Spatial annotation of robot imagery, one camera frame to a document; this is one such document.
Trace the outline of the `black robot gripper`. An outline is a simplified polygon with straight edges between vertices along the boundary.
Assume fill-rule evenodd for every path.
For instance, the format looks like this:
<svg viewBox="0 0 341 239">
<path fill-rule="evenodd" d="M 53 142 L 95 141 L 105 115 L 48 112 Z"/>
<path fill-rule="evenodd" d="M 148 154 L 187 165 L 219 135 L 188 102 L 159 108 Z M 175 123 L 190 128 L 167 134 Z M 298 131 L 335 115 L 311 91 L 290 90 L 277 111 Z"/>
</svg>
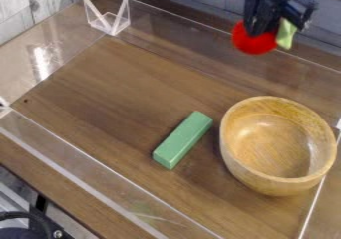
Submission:
<svg viewBox="0 0 341 239">
<path fill-rule="evenodd" d="M 273 32 L 281 18 L 303 30 L 318 7 L 317 0 L 245 0 L 243 25 L 254 37 Z"/>
</svg>

